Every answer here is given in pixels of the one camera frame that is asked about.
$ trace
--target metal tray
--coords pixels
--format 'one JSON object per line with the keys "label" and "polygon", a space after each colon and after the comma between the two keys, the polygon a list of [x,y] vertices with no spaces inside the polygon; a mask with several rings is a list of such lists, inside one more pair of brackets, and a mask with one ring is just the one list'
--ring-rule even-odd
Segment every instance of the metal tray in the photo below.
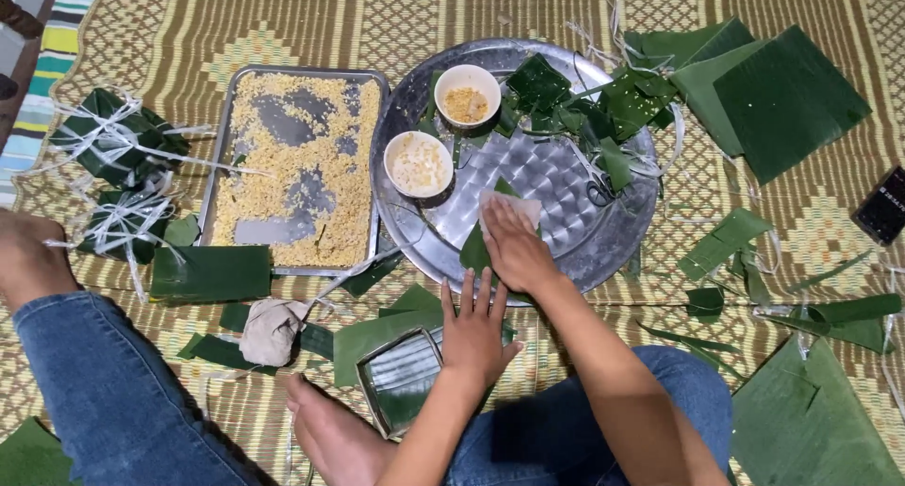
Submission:
{"label": "metal tray", "polygon": [[[517,130],[511,139],[492,133],[481,149],[461,147],[461,161],[468,163],[455,172],[452,191],[441,201],[416,201],[396,191],[383,168],[387,143],[395,135],[411,130],[424,110],[433,71],[458,64],[474,64],[494,75],[518,68],[530,54],[543,54],[550,64],[573,82],[573,93],[612,81],[603,69],[558,46],[537,41],[488,39],[466,42],[424,60],[396,87],[387,102],[384,121],[375,131],[371,149],[371,184],[374,197],[390,236],[398,243],[417,239],[425,229],[419,213],[433,226],[405,255],[436,281],[447,278],[461,292],[464,269],[460,247],[475,224],[478,192],[491,187],[502,176],[522,197],[540,200],[543,212],[542,238],[562,272],[587,291],[616,273],[637,249],[650,225],[656,203],[657,180],[634,175],[634,180],[610,205],[601,209],[588,200],[587,174],[566,143],[567,138],[535,144],[540,138]],[[438,128],[445,125],[437,119]],[[452,139],[444,143],[452,149]],[[650,133],[644,128],[627,146],[640,154],[655,156]],[[525,302],[510,299],[510,305]]]}
{"label": "metal tray", "polygon": [[[351,83],[363,85],[370,80],[377,80],[381,88],[380,104],[381,107],[386,105],[389,96],[389,84],[387,78],[374,70],[351,70],[351,69],[330,69],[320,67],[296,67],[296,66],[265,66],[265,65],[249,65],[245,66],[232,76],[229,88],[226,90],[226,101],[223,103],[223,110],[220,117],[220,130],[217,134],[217,144],[214,148],[214,160],[219,163],[232,164],[235,157],[247,152],[252,145],[235,145],[233,149],[234,134],[232,133],[230,124],[232,116],[232,100],[235,98],[235,89],[239,80],[248,73],[279,73],[288,75],[304,75],[308,77],[319,78],[341,78]],[[311,94],[301,89],[295,95],[289,96],[293,100],[293,104],[301,107],[311,113],[314,117],[323,116],[327,111],[323,102],[313,99]],[[279,104],[271,102],[272,99],[261,98],[259,106],[265,110],[262,114],[262,122],[268,127],[271,133],[281,141],[289,145],[300,145],[306,141],[310,141],[314,134],[311,128],[300,120],[286,115]],[[375,124],[374,136],[371,141],[371,148],[377,145],[378,131],[382,127],[383,114],[378,117]],[[349,142],[348,148],[355,149],[356,145]],[[216,219],[216,195],[217,187],[220,181],[228,176],[223,170],[212,170],[207,179],[207,188],[205,189],[205,199],[201,205],[201,216],[198,225],[201,227],[201,237],[198,243],[207,245],[211,242],[214,234],[214,220]],[[303,196],[302,200],[311,203],[311,205],[323,207],[325,195],[323,191],[319,191],[322,187],[321,183],[314,180],[310,173],[302,173],[301,184],[306,186],[311,196]],[[365,258],[371,258],[375,255],[378,247],[378,207],[377,203],[371,201],[371,222],[368,227],[368,250]],[[315,232],[314,220],[311,213],[300,209],[299,212],[293,214],[288,220],[283,218],[271,218],[266,222],[239,222],[236,225],[236,243],[274,243],[278,241],[291,241],[310,236]],[[335,276],[340,272],[344,272],[351,266],[333,266],[333,267],[312,267],[304,265],[277,265],[273,271],[277,274],[290,276]]]}

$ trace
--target bare foot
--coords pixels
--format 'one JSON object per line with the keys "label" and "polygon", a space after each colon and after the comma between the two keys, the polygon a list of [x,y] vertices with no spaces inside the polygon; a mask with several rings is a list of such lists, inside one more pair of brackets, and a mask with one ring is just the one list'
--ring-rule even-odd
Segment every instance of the bare foot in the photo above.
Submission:
{"label": "bare foot", "polygon": [[49,219],[0,209],[0,294],[15,312],[39,297],[79,289],[66,261],[66,251],[43,245],[64,240],[62,227]]}
{"label": "bare foot", "polygon": [[300,375],[286,380],[299,445],[330,486],[373,486],[396,451],[355,413],[326,397]]}

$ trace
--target white cloth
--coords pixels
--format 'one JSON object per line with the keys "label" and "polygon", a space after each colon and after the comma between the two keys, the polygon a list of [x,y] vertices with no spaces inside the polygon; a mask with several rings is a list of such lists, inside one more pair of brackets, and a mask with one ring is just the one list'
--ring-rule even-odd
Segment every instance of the white cloth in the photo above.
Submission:
{"label": "white cloth", "polygon": [[295,335],[304,328],[311,304],[265,298],[252,304],[239,349],[245,360],[281,366],[288,363]]}
{"label": "white cloth", "polygon": [[515,212],[525,214],[527,219],[531,221],[531,226],[535,230],[537,229],[537,225],[540,224],[540,200],[522,200],[492,189],[481,189],[481,193],[478,195],[478,223],[481,224],[481,231],[487,233],[487,225],[484,224],[484,208],[492,198],[499,198],[508,203]]}

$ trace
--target round metal tray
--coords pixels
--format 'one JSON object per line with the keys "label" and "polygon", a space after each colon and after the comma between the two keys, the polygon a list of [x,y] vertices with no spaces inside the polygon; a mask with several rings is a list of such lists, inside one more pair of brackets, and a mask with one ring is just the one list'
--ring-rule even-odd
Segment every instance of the round metal tray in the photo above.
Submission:
{"label": "round metal tray", "polygon": [[[573,82],[572,92],[596,87],[612,80],[604,70],[558,46],[537,41],[487,39],[466,42],[434,55],[409,73],[390,94],[384,120],[375,131],[371,148],[371,185],[380,217],[397,244],[422,237],[406,248],[405,255],[430,278],[449,280],[461,292],[465,270],[459,250],[477,221],[478,193],[492,188],[503,177],[523,198],[543,204],[540,218],[542,238],[562,272],[582,292],[597,286],[628,260],[650,224],[657,198],[657,180],[634,174],[617,200],[604,208],[587,197],[587,173],[573,153],[567,138],[549,143],[528,136],[520,128],[511,139],[492,133],[480,149],[461,146],[461,164],[452,180],[452,190],[439,199],[419,201],[396,191],[383,167],[387,143],[410,131],[424,111],[431,75],[437,69],[458,64],[482,66],[494,75],[506,75],[533,53],[541,53],[550,65]],[[440,123],[438,129],[448,130]],[[450,138],[444,143],[452,149]],[[644,128],[626,144],[639,154],[655,156],[650,133]],[[423,216],[432,225],[427,227]],[[510,299],[510,305],[525,306]]]}

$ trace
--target white bowl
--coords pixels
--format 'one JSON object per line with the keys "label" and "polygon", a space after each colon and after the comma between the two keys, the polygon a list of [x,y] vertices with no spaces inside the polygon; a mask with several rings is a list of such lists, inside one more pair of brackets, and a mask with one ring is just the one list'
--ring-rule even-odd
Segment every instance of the white bowl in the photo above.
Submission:
{"label": "white bowl", "polygon": [[[403,151],[408,150],[413,153],[418,147],[423,149],[426,148],[428,150],[436,148],[440,169],[443,171],[438,177],[436,184],[424,185],[419,188],[413,187],[402,181],[397,181],[393,177],[393,170],[391,167],[396,158],[401,156]],[[412,198],[430,198],[445,191],[446,188],[449,187],[450,182],[453,181],[452,164],[453,157],[450,155],[450,151],[446,148],[446,145],[431,134],[422,133],[421,131],[409,131],[407,133],[398,134],[395,138],[390,140],[386,150],[384,150],[384,170],[387,171],[387,176],[393,183],[393,187],[396,188],[396,191],[399,191],[406,196],[411,196]]]}
{"label": "white bowl", "polygon": [[[474,88],[487,99],[487,113],[477,122],[459,122],[450,118],[446,112],[444,99],[447,92],[463,87]],[[497,82],[497,78],[493,77],[486,69],[478,66],[461,65],[450,67],[443,75],[440,75],[440,78],[437,79],[437,86],[434,88],[434,102],[437,104],[437,109],[440,110],[440,113],[450,124],[455,125],[459,129],[473,129],[490,120],[497,113],[497,109],[500,108],[501,99],[500,84]]]}

